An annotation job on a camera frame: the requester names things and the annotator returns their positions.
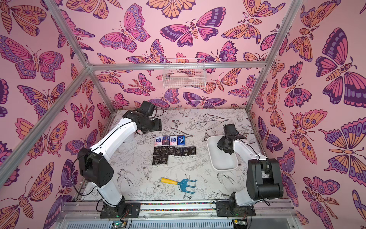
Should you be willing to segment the blue red illustrated tissue pack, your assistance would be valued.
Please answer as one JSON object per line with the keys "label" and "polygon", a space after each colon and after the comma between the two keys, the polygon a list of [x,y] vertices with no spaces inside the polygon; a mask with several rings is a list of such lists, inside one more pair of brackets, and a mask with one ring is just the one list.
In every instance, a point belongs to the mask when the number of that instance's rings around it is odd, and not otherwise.
{"label": "blue red illustrated tissue pack", "polygon": [[170,145],[170,136],[163,136],[162,138],[162,145],[163,146],[169,146]]}

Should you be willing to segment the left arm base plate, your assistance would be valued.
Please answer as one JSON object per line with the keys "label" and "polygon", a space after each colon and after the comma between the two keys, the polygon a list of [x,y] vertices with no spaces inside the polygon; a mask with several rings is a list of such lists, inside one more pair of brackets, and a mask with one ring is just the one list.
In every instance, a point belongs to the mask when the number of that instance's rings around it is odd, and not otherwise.
{"label": "left arm base plate", "polygon": [[130,219],[138,218],[141,210],[140,202],[125,202],[119,207],[111,207],[104,203],[100,212],[101,219]]}

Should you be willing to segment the pink white tissue pack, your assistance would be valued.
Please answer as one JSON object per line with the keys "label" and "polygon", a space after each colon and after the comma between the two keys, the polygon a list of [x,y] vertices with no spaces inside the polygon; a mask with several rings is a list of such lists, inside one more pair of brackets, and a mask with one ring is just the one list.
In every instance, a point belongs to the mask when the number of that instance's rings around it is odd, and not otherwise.
{"label": "pink white tissue pack", "polygon": [[178,136],[170,136],[170,146],[177,146]]}
{"label": "pink white tissue pack", "polygon": [[155,147],[160,147],[163,145],[163,137],[162,136],[157,136],[155,138],[155,143],[154,143],[154,146]]}

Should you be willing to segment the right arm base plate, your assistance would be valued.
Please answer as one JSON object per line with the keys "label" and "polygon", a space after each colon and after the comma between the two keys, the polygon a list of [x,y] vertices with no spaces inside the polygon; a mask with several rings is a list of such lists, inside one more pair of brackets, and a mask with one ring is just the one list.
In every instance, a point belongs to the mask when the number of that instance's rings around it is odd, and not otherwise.
{"label": "right arm base plate", "polygon": [[251,206],[237,206],[230,201],[215,200],[212,202],[212,208],[216,210],[218,217],[254,217],[256,212]]}

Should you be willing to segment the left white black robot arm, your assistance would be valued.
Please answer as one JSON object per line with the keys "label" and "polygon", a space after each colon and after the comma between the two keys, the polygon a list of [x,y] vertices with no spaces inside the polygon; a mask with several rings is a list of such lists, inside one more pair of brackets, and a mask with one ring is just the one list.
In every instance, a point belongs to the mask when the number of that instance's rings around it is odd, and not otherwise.
{"label": "left white black robot arm", "polygon": [[153,116],[155,111],[157,107],[154,104],[144,101],[139,108],[128,110],[98,143],[78,152],[76,161],[81,176],[96,187],[108,206],[118,207],[124,202],[123,195],[112,180],[114,170],[109,161],[119,146],[132,141],[135,134],[162,130],[161,119]]}

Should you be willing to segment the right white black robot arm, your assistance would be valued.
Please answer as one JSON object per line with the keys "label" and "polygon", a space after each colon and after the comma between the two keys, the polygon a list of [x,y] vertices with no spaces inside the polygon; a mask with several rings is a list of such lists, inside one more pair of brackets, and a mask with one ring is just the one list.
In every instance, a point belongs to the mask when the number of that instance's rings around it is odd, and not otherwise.
{"label": "right white black robot arm", "polygon": [[223,125],[224,135],[217,148],[233,156],[238,154],[247,161],[246,188],[233,192],[230,202],[233,207],[253,206],[258,201],[282,198],[284,188],[279,162],[255,150],[243,135],[239,135],[234,124]]}

